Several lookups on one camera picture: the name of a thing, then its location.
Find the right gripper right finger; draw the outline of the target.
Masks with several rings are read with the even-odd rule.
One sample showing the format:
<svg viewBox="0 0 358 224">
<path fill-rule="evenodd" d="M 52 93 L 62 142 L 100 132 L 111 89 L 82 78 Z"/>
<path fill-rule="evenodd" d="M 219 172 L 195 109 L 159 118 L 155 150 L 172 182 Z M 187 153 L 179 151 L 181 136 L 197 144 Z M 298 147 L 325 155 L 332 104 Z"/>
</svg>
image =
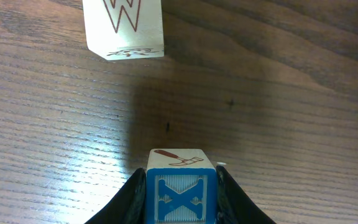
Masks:
<svg viewBox="0 0 358 224">
<path fill-rule="evenodd" d="M 248 197 L 223 166 L 216 166 L 218 224 L 276 224 Z"/>
</svg>

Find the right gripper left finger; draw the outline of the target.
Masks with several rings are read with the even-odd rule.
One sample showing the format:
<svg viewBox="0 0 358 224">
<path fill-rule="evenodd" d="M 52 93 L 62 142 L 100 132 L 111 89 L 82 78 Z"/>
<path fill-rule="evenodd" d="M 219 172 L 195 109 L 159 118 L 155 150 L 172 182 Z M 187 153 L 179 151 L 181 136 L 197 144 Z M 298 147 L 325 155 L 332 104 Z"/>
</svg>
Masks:
<svg viewBox="0 0 358 224">
<path fill-rule="evenodd" d="M 138 168 L 117 194 L 85 224 L 142 224 L 146 198 L 145 169 Z"/>
</svg>

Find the blue letter block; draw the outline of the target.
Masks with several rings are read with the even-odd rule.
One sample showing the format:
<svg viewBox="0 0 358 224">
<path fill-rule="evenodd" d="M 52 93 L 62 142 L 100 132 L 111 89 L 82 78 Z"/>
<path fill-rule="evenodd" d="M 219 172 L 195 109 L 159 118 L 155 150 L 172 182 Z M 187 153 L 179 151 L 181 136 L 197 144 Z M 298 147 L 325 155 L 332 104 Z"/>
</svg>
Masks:
<svg viewBox="0 0 358 224">
<path fill-rule="evenodd" d="M 215 224 L 216 215 L 217 172 L 201 149 L 150 151 L 146 224 Z"/>
</svg>

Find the wooden block near blue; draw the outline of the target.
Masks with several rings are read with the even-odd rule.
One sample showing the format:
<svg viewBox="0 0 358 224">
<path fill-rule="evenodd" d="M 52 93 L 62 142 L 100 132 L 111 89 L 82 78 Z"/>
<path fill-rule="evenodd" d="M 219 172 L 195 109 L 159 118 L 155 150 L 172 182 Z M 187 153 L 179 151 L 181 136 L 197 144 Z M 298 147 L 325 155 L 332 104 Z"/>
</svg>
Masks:
<svg viewBox="0 0 358 224">
<path fill-rule="evenodd" d="M 161 0 L 83 0 L 86 44 L 106 60 L 164 56 Z"/>
</svg>

